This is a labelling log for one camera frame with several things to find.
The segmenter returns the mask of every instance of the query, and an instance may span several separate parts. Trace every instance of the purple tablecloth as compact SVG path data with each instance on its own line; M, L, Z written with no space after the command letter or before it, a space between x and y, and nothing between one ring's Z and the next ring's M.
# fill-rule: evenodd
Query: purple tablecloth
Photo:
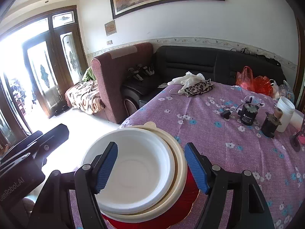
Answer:
M238 86L214 84L210 92L193 97L173 94L181 85L171 85L127 118L121 127L153 121L175 137L182 147L193 142L212 164L238 173L251 170L266 198L275 227L283 229L305 197L304 147L297 153L289 143L289 136L296 129L289 125L284 133L276 132L274 139L265 137L260 125L266 118L265 112L273 113L276 101ZM253 126L242 124L236 112L229 120L220 117L224 106L237 107L247 95L255 95L257 102L263 103ZM189 216L171 228L193 229L205 199L200 193ZM226 228L231 200L229 191L220 228Z

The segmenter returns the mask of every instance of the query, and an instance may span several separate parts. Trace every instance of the blue gripper pad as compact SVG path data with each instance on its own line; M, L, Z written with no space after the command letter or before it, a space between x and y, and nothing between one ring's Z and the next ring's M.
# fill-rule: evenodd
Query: blue gripper pad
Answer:
M197 187L205 194L208 194L210 187L207 183L207 174L202 167L199 159L196 157L194 151L190 147L189 143L187 143L184 147L184 155L195 179Z
M96 182L95 190L98 194L102 189L105 188L107 184L110 173L117 159L117 154L118 154L117 144L114 143L97 174L97 182Z

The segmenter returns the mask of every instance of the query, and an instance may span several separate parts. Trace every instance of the sofa armrest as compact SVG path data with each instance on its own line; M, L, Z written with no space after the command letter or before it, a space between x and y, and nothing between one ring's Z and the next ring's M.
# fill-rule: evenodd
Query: sofa armrest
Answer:
M92 60L92 70L109 121L121 123L127 117L120 87L128 76L128 68L149 65L152 55L152 44L141 43L106 52Z

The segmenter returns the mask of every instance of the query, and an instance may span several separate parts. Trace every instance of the wallpaper border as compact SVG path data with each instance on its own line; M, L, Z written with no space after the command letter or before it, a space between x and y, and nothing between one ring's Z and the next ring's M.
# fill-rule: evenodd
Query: wallpaper border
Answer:
M201 38L201 37L170 37L170 38L157 38L157 39L150 39L150 40L140 40L140 41L134 41L126 44L121 44L109 48L105 48L102 50L99 50L97 52L93 52L86 55L88 64L90 65L92 59L94 57L99 56L105 52L108 52L110 50L118 49L125 46L130 46L134 44L144 43L144 42L150 42L152 43L154 47L154 51L156 51L160 46L162 45L182 45L182 46L197 46L197 47L211 47L211 48L218 48L218 49L225 49L225 50L236 50L237 52L240 51L241 48L246 47L251 53L256 53L259 55L265 55L267 58L275 59L279 61L282 65L285 65L286 67L296 71L297 70L297 64L282 58L279 55L276 55L275 53L266 51L264 49L247 45L244 43L229 41L229 40L220 40L220 39L211 39L211 38Z

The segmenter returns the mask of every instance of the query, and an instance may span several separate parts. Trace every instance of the white plastic basin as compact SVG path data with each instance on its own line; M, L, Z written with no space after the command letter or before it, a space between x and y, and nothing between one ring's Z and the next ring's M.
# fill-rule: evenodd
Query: white plastic basin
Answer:
M111 141L118 145L118 157L105 189L96 195L100 209L132 214L155 205L166 194L174 177L175 162L169 146L148 130L119 129L94 142L82 165L102 154Z

